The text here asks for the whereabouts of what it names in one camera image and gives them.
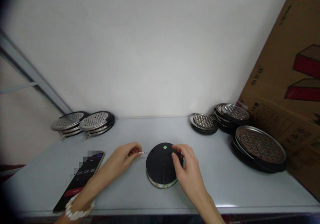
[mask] table surface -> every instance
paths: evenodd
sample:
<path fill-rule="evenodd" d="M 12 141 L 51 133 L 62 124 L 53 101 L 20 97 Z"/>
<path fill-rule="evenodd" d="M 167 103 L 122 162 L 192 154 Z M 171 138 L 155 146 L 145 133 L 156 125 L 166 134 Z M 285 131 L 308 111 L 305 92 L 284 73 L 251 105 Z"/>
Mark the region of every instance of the table surface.
<path fill-rule="evenodd" d="M 163 142 L 191 146 L 221 214 L 320 212 L 320 203 L 289 173 L 264 174 L 247 167 L 231 152 L 230 135 L 220 130 L 212 136 L 200 135 L 188 118 L 116 120 L 101 136 L 83 141 L 80 134 L 57 141 L 3 186 L 21 216 L 58 215 L 52 210 L 84 157 L 104 151 L 104 163 L 117 146 L 134 141 L 147 152 Z M 142 155 L 135 160 L 97 196 L 93 215 L 197 213 L 179 183 L 158 189 L 149 182 L 146 158 Z"/>

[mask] white bracelet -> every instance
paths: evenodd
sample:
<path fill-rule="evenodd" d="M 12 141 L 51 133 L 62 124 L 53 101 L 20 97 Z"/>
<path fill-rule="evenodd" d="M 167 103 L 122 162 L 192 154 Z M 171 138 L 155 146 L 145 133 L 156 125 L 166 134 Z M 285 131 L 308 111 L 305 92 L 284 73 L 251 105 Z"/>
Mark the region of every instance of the white bracelet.
<path fill-rule="evenodd" d="M 75 221 L 79 218 L 88 216 L 94 207 L 94 203 L 92 202 L 90 207 L 86 211 L 76 211 L 75 213 L 72 213 L 72 211 L 71 211 L 72 203 L 78 195 L 79 195 L 79 193 L 77 195 L 75 195 L 74 197 L 72 197 L 70 199 L 70 201 L 66 204 L 65 215 L 70 219 L 70 221 Z"/>

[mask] metal shelf frame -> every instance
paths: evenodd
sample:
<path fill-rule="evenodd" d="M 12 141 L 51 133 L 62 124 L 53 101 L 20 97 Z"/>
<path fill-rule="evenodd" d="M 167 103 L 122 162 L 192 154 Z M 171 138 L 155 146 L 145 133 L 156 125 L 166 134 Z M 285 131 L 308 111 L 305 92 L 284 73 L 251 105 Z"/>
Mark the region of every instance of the metal shelf frame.
<path fill-rule="evenodd" d="M 33 64 L 2 30 L 0 30 L 0 55 L 28 81 L 26 84 L 0 90 L 0 94 L 33 87 L 43 95 L 43 97 L 50 101 L 62 115 L 72 112 L 72 109 L 64 102 L 64 100 L 57 94 L 44 77 L 36 70 Z"/>

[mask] phone screen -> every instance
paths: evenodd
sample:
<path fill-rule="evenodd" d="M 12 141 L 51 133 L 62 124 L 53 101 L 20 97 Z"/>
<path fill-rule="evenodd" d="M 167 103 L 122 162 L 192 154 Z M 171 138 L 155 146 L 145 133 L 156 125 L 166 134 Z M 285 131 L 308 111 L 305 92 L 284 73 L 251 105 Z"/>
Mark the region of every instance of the phone screen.
<path fill-rule="evenodd" d="M 95 154 L 89 157 L 85 161 L 85 163 L 83 163 L 83 165 L 74 175 L 66 191 L 58 201 L 58 204 L 53 209 L 53 212 L 60 212 L 65 210 L 66 204 L 70 201 L 70 199 L 78 194 L 87 184 L 88 180 L 97 172 L 104 158 L 104 155 L 104 153 Z"/>

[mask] colorful edge of device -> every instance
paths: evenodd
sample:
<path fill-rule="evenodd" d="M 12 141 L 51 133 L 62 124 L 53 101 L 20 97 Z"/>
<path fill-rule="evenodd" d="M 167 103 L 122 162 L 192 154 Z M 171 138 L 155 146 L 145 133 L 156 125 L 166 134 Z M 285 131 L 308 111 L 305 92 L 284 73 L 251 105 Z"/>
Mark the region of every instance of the colorful edge of device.
<path fill-rule="evenodd" d="M 154 182 L 154 181 L 150 178 L 150 176 L 149 176 L 149 174 L 148 174 L 148 170 L 146 170 L 146 171 L 147 171 L 147 177 L 148 177 L 149 181 L 150 181 L 154 186 L 156 186 L 156 187 L 158 187 L 158 188 L 162 188 L 162 189 L 168 188 L 168 187 L 170 187 L 170 186 L 173 186 L 173 185 L 178 181 L 178 179 L 176 178 L 173 182 L 171 182 L 171 183 L 169 183 L 169 184 L 158 184 L 158 183 Z"/>

